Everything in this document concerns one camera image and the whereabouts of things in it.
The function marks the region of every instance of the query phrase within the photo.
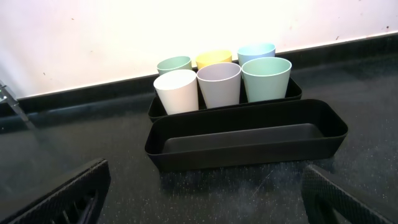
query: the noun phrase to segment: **black countertop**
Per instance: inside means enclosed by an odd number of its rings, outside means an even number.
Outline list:
[[[160,174],[144,152],[148,93],[31,114],[37,132],[0,119],[0,198],[103,157],[112,181],[98,223],[307,223],[300,182],[308,164],[398,207],[398,55],[291,76],[303,98],[327,102],[349,127],[331,159]]]

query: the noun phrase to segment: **rectangular container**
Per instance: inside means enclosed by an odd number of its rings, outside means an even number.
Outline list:
[[[198,85],[198,99],[199,99],[199,110],[198,111],[191,111],[191,112],[186,112],[186,113],[181,113],[181,114],[188,114],[188,113],[197,113],[199,111],[213,111],[213,110],[223,110],[227,108],[237,108],[237,107],[242,107],[242,106],[252,106],[252,105],[261,105],[264,103],[277,103],[277,102],[283,102],[283,101],[291,101],[291,100],[299,100],[301,99],[302,96],[302,90],[301,88],[296,84],[296,82],[292,79],[289,78],[289,82],[287,84],[287,89],[286,89],[286,96],[285,98],[282,99],[276,99],[276,100],[264,100],[264,101],[258,101],[258,102],[253,102],[253,103],[248,103],[248,97],[246,95],[246,89],[244,87],[244,82],[243,80],[241,81],[241,94],[239,97],[239,104],[238,105],[230,105],[230,106],[221,106],[217,108],[211,108],[207,109],[205,100],[203,99],[203,95],[201,93],[200,87]],[[163,104],[159,98],[159,96],[156,94],[154,100],[152,100],[152,103],[150,104],[149,111],[148,111],[148,116],[152,122],[155,122],[159,118],[163,118],[168,116],[166,113],[166,110],[163,107]]]
[[[324,159],[347,132],[325,102],[297,100],[168,116],[145,150],[162,171]]]

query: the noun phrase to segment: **green cup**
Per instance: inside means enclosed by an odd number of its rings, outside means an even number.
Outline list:
[[[157,71],[159,72],[159,75],[163,75],[167,72],[180,70],[180,69],[192,70],[192,63],[190,57],[188,56],[172,57],[163,60],[159,64],[157,64]]]
[[[263,57],[243,64],[248,102],[285,98],[292,63],[278,57]]]

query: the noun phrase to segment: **plastic cup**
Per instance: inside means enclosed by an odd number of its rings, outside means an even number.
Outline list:
[[[229,50],[213,50],[197,56],[198,70],[215,63],[232,62],[232,53]]]
[[[241,67],[225,62],[209,65],[197,73],[207,108],[239,104]]]
[[[256,58],[242,66],[248,102],[284,98],[292,63],[279,57]]]
[[[199,110],[196,73],[175,70],[156,78],[154,87],[167,114]]]
[[[241,66],[250,60],[261,57],[275,57],[275,45],[260,43],[247,45],[238,49],[238,60]]]
[[[192,70],[191,58],[188,56],[178,56],[168,58],[157,64],[157,71],[159,75],[163,75],[167,72],[174,70],[189,69]]]

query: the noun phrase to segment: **white wall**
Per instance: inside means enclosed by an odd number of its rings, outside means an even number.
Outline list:
[[[175,55],[397,30],[397,0],[1,0],[0,80],[22,98],[151,75]]]

